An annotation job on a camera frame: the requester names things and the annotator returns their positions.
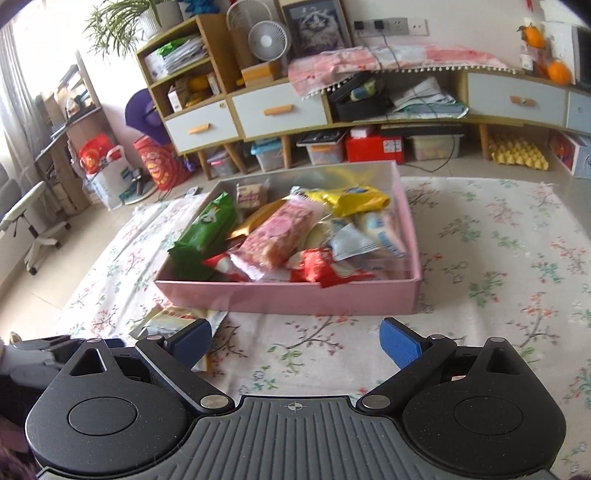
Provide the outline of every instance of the power outlet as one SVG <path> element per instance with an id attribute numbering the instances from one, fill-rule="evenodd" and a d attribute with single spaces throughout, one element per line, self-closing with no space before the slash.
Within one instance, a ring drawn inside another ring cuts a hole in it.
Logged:
<path id="1" fill-rule="evenodd" d="M 378 30 L 375 28 L 374 22 L 381 20 L 384 22 L 384 28 Z M 363 30 L 355 30 L 355 22 L 353 23 L 354 35 L 361 38 L 371 37 L 391 37 L 393 35 L 408 35 L 408 21 L 406 18 L 375 18 L 371 20 L 363 20 Z"/>
<path id="2" fill-rule="evenodd" d="M 408 35 L 413 35 L 415 37 L 428 37 L 429 30 L 427 28 L 427 20 L 425 18 L 409 18 Z"/>

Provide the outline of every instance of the purple hat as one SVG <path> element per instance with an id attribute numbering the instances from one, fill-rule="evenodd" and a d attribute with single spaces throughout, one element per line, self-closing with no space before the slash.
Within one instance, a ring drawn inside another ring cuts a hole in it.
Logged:
<path id="1" fill-rule="evenodd" d="M 154 106 L 147 88 L 133 94 L 125 106 L 125 124 L 135 128 L 160 145 L 168 145 L 170 137 Z"/>

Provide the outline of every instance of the white drawer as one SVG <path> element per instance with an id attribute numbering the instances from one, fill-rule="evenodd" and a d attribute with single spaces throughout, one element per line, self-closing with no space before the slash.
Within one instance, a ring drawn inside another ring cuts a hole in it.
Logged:
<path id="1" fill-rule="evenodd" d="M 591 134 L 591 97 L 569 92 L 566 128 Z"/>
<path id="2" fill-rule="evenodd" d="M 320 95 L 302 100 L 289 83 L 236 95 L 232 102 L 247 138 L 328 123 Z"/>
<path id="3" fill-rule="evenodd" d="M 468 75 L 470 113 L 564 126 L 566 90 L 501 75 Z"/>
<path id="4" fill-rule="evenodd" d="M 171 118 L 166 126 L 180 153 L 238 137 L 225 100 Z"/>

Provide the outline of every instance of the wooden drawer handle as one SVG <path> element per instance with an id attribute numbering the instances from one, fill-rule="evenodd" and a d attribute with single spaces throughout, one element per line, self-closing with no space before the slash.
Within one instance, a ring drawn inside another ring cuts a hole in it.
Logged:
<path id="1" fill-rule="evenodd" d="M 210 126 L 211 126 L 210 124 L 203 124 L 203 125 L 199 125 L 198 127 L 192 128 L 191 130 L 189 130 L 189 135 L 202 134 L 203 132 L 206 132 L 207 130 L 209 130 Z"/>
<path id="2" fill-rule="evenodd" d="M 536 102 L 533 98 L 524 98 L 524 97 L 517 97 L 515 95 L 511 95 L 509 97 L 511 103 L 521 106 L 537 106 L 538 102 Z"/>
<path id="3" fill-rule="evenodd" d="M 266 110 L 263 110 L 263 114 L 265 116 L 270 116 L 270 115 L 281 115 L 283 113 L 289 113 L 294 109 L 293 104 L 289 104 L 289 105 L 281 105 L 281 106 L 274 106 L 272 108 L 267 108 Z"/>

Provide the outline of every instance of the yellow egg carton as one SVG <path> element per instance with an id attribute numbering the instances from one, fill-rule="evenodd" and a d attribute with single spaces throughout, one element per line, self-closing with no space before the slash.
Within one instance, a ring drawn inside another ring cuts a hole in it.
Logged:
<path id="1" fill-rule="evenodd" d="M 540 149 L 519 135 L 492 134 L 489 148 L 495 163 L 548 170 L 548 161 Z"/>

